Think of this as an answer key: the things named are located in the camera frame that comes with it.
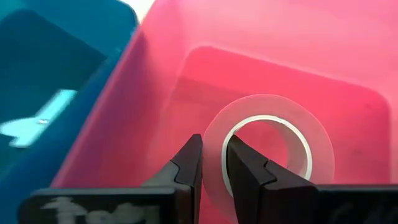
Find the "plastic storage bin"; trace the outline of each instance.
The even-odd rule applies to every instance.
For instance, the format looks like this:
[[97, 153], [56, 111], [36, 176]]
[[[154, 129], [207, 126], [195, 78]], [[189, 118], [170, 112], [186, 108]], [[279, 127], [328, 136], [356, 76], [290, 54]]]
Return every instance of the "plastic storage bin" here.
[[[114, 0], [6, 1], [0, 18], [0, 217], [9, 224], [23, 198], [51, 183], [137, 19]], [[30, 117], [14, 133], [7, 125]]]
[[[333, 145], [334, 184], [397, 182], [397, 6], [158, 0], [53, 186], [139, 185], [226, 105], [258, 93], [319, 120]], [[248, 140], [267, 143], [259, 128]], [[200, 223], [226, 223], [206, 191]]]

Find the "pink plastic bin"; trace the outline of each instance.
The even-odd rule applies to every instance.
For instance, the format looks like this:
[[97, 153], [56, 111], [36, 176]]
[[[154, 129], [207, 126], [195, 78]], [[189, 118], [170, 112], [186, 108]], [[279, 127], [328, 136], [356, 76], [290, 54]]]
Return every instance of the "pink plastic bin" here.
[[[397, 24], [393, 0], [158, 0], [53, 187], [137, 186], [228, 103], [256, 93], [317, 117], [335, 184], [396, 183]], [[242, 135], [252, 141], [259, 128]], [[283, 163], [282, 141], [254, 144]], [[200, 222], [227, 223], [202, 194]]]

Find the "teal plastic bin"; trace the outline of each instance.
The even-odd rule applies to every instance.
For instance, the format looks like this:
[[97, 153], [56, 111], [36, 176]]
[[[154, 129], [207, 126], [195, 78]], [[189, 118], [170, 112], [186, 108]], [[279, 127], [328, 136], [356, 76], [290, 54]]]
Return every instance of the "teal plastic bin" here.
[[48, 187], [137, 26], [115, 0], [0, 3], [0, 219]]

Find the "tape roll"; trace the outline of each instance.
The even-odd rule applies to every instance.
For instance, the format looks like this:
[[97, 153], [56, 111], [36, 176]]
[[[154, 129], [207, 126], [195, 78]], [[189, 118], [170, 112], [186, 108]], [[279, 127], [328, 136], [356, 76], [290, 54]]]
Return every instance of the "tape roll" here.
[[233, 223], [237, 219], [226, 171], [226, 146], [237, 130], [253, 121], [264, 121], [283, 135], [288, 149], [287, 168], [292, 172], [316, 184], [328, 184], [335, 169], [325, 129], [299, 104], [266, 94], [230, 103], [210, 123], [203, 137], [203, 183], [211, 201]]

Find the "white tape core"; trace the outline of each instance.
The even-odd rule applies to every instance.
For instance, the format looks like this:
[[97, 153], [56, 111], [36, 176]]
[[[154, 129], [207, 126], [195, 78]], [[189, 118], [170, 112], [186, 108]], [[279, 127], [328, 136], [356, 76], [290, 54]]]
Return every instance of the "white tape core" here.
[[224, 184], [225, 184], [225, 187], [227, 188], [229, 194], [231, 196], [233, 196], [231, 184], [229, 182], [227, 167], [226, 167], [227, 145], [228, 145], [228, 142], [231, 139], [232, 135], [236, 131], [238, 131], [243, 126], [245, 126], [246, 124], [253, 122], [253, 121], [272, 121], [275, 123], [283, 124], [284, 127], [289, 129], [290, 131], [292, 131], [300, 139], [300, 142], [302, 143], [303, 147], [297, 148], [297, 149], [288, 148], [288, 150], [289, 150], [288, 154], [294, 154], [294, 153], [291, 153], [291, 151], [293, 151], [293, 150], [304, 150], [305, 156], [303, 156], [301, 158], [295, 158], [295, 159], [303, 160], [303, 161], [299, 161], [301, 164], [303, 164], [303, 167], [301, 167], [299, 170], [290, 170], [290, 171], [309, 180], [311, 177], [311, 173], [312, 173], [312, 154], [311, 154], [310, 145], [308, 144], [304, 135], [292, 123], [286, 121], [285, 119], [278, 118], [277, 116], [273, 116], [273, 115], [255, 115], [255, 116], [248, 117], [248, 118], [240, 121], [238, 124], [236, 124], [229, 131], [229, 133], [226, 135], [226, 137], [224, 139], [223, 148], [222, 148], [222, 152], [221, 152], [221, 170], [223, 172]]

